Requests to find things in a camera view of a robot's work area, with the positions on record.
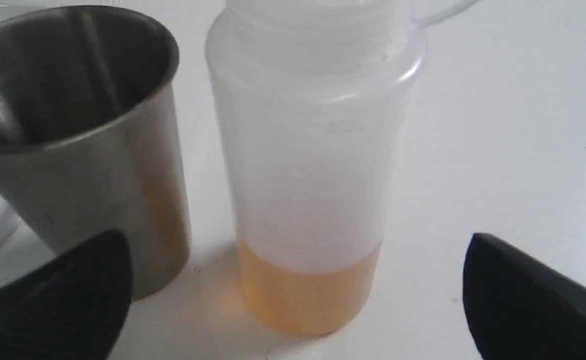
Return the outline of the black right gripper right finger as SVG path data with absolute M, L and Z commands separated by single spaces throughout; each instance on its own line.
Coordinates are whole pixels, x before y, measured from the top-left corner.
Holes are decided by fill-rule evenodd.
M 484 360 L 586 360 L 586 287 L 493 234 L 471 238 L 463 308 Z

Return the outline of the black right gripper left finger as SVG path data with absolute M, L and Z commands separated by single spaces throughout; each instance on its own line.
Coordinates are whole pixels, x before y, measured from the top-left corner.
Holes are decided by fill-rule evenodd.
M 130 248 L 108 230 L 0 287 L 0 360 L 105 360 L 132 302 Z

